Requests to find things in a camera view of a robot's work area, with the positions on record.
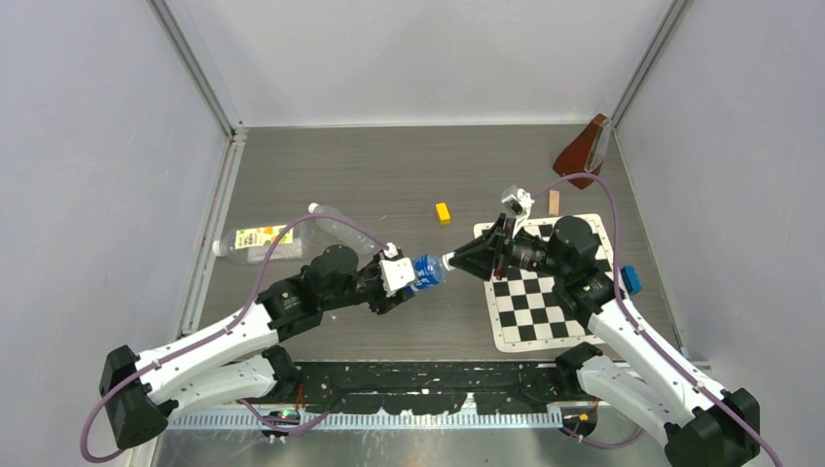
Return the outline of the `fruit label plastic bottle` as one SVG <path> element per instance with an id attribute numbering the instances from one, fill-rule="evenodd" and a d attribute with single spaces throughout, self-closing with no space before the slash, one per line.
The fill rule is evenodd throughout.
<path id="1" fill-rule="evenodd" d="M 234 264 L 260 264 L 269 251 L 269 247 L 285 228 L 285 225 L 273 225 L 232 230 L 223 238 L 214 240 L 211 250 L 216 257 L 225 258 Z M 270 259 L 272 261 L 302 259 L 308 252 L 309 243 L 309 230 L 303 225 L 298 225 L 281 238 Z"/>

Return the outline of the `blue label water bottle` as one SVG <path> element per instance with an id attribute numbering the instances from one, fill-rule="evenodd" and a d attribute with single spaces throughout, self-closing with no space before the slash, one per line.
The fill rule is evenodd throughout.
<path id="1" fill-rule="evenodd" d="M 449 264 L 449 260 L 453 256 L 453 253 L 443 255 L 426 254 L 415 259 L 412 262 L 415 277 L 408 289 L 419 292 L 442 284 L 447 273 L 453 270 L 453 267 Z"/>

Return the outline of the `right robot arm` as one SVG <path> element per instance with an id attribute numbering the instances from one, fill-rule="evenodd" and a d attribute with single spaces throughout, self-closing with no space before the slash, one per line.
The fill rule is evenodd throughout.
<path id="1" fill-rule="evenodd" d="M 556 389 L 607 402 L 663 448 L 672 466 L 743 466 L 763 448 L 760 405 L 746 389 L 726 389 L 646 326 L 618 283 L 596 263 L 601 239 L 589 222 L 564 216 L 549 238 L 526 233 L 500 215 L 481 236 L 446 255 L 452 269 L 482 280 L 510 269 L 552 278 L 563 314 L 603 340 L 624 370 L 582 343 L 557 357 Z"/>

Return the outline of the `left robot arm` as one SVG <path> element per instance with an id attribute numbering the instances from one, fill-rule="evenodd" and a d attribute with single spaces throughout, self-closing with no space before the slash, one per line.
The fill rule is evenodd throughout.
<path id="1" fill-rule="evenodd" d="M 118 449 L 159 436 L 182 415 L 213 404 L 269 396 L 290 401 L 297 371 L 281 343 L 320 325 L 327 311 L 367 305 L 384 314 L 413 292 L 413 261 L 327 248 L 299 273 L 278 280 L 251 304 L 192 335 L 150 350 L 122 345 L 106 356 L 99 391 Z"/>

